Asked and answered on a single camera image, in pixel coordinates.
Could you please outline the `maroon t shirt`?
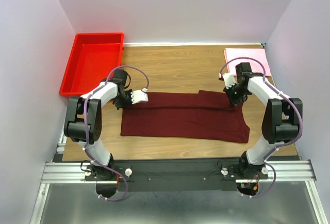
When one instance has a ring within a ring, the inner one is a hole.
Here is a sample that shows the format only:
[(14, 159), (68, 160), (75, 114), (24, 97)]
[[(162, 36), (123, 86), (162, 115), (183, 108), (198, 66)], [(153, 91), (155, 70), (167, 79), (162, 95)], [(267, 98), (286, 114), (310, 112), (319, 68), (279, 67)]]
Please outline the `maroon t shirt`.
[(248, 143), (242, 106), (225, 93), (148, 93), (148, 102), (123, 109), (121, 136), (179, 137)]

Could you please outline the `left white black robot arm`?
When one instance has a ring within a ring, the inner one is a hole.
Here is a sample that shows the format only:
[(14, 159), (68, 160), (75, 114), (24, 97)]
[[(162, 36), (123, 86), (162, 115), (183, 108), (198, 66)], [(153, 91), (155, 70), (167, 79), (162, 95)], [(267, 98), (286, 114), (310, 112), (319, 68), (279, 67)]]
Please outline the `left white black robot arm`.
[(130, 75), (122, 66), (113, 69), (106, 79), (93, 90), (79, 97), (69, 98), (63, 132), (67, 138), (78, 143), (90, 159), (91, 166), (103, 180), (109, 180), (115, 174), (113, 156), (101, 140), (102, 108), (112, 102), (116, 109), (133, 105), (134, 92), (127, 89)]

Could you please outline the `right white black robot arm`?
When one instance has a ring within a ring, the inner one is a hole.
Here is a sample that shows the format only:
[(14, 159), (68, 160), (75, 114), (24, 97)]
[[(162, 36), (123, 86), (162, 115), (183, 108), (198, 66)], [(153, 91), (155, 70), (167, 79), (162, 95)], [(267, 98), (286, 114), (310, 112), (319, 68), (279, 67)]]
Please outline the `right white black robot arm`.
[(266, 160), (279, 148), (296, 143), (302, 136), (303, 103), (275, 88), (266, 73), (253, 72), (248, 62), (236, 65), (236, 74), (219, 73), (232, 107), (242, 105), (249, 95), (256, 96), (266, 107), (261, 137), (239, 158), (237, 173), (248, 179), (262, 171)]

